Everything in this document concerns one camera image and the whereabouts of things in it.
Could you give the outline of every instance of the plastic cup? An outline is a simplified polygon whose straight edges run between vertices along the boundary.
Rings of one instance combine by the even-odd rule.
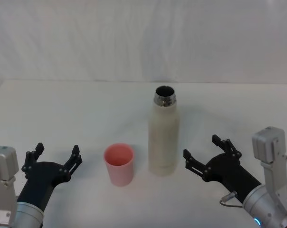
[[[116,143],[109,146],[104,153],[104,160],[111,183],[122,187],[133,179],[133,149],[125,143]]]

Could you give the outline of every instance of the bottle opening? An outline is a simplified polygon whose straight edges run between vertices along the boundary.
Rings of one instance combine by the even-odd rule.
[[[163,85],[156,89],[156,94],[163,97],[172,96],[174,94],[174,89],[170,86]]]

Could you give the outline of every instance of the white wall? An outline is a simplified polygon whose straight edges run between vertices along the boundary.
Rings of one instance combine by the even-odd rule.
[[[287,0],[0,0],[3,78],[287,83]]]

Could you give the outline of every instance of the thermos bottle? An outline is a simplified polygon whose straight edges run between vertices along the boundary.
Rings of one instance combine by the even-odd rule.
[[[158,87],[149,117],[149,170],[157,176],[175,170],[179,122],[174,89]]]

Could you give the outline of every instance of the white table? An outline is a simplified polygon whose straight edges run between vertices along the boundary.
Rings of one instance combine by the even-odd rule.
[[[171,84],[181,113],[180,160],[169,177],[147,170],[147,116],[159,83],[6,81],[0,88],[0,145],[25,152],[45,146],[39,161],[65,163],[78,144],[83,163],[59,185],[45,210],[46,228],[248,228],[243,209],[219,204],[228,191],[205,183],[184,168],[182,150],[206,163],[222,151],[213,134],[230,138],[243,153],[242,166],[264,182],[251,136],[269,125],[283,128],[287,141],[287,85]],[[103,151],[116,142],[135,149],[135,177],[111,185]],[[16,175],[16,193],[26,182]]]

